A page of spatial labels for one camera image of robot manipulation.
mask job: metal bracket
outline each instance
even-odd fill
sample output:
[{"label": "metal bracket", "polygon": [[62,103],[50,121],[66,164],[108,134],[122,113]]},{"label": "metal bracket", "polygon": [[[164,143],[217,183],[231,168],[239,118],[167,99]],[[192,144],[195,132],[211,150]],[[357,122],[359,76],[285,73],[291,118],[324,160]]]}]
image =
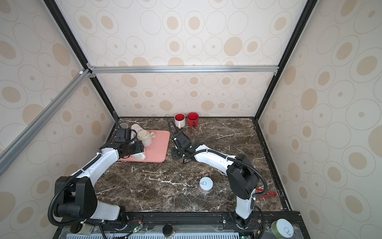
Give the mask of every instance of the metal bracket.
[{"label": "metal bracket", "polygon": [[94,69],[94,66],[92,66],[89,62],[86,63],[86,65],[87,65],[87,67],[88,67],[90,70]]}]

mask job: marble countertop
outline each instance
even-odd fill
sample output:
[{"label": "marble countertop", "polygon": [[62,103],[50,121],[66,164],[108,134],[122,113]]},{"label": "marble countertop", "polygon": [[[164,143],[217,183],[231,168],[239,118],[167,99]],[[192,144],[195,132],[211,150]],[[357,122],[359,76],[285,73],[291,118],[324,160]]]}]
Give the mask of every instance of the marble countertop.
[{"label": "marble countertop", "polygon": [[[120,123],[139,124],[144,129],[168,130],[170,118],[125,118]],[[244,153],[264,176],[269,191],[276,191],[251,119],[200,118],[196,128],[182,131],[192,142],[231,155]],[[170,140],[166,160],[162,163],[118,161],[111,165],[95,185],[98,200],[122,205],[126,211],[227,211],[235,210],[236,195],[228,179],[217,169],[196,161],[182,164],[171,157]],[[199,190],[199,180],[210,177],[212,191],[205,195]],[[264,211],[281,211],[279,197],[256,200]]]}]

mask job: wall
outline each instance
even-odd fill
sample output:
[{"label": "wall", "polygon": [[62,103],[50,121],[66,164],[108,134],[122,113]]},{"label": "wall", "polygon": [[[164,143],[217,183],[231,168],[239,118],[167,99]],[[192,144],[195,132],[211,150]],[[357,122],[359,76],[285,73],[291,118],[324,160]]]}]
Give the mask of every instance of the wall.
[{"label": "wall", "polygon": [[82,67],[36,0],[2,0],[0,29],[1,153]]},{"label": "wall", "polygon": [[323,0],[260,118],[313,239],[382,235],[382,2]]},{"label": "wall", "polygon": [[0,176],[0,238],[50,239],[47,217],[54,183],[92,159],[113,119],[89,79]]},{"label": "wall", "polygon": [[253,116],[272,72],[98,74],[119,116]]},{"label": "wall", "polygon": [[57,0],[92,65],[277,65],[305,0]]}]

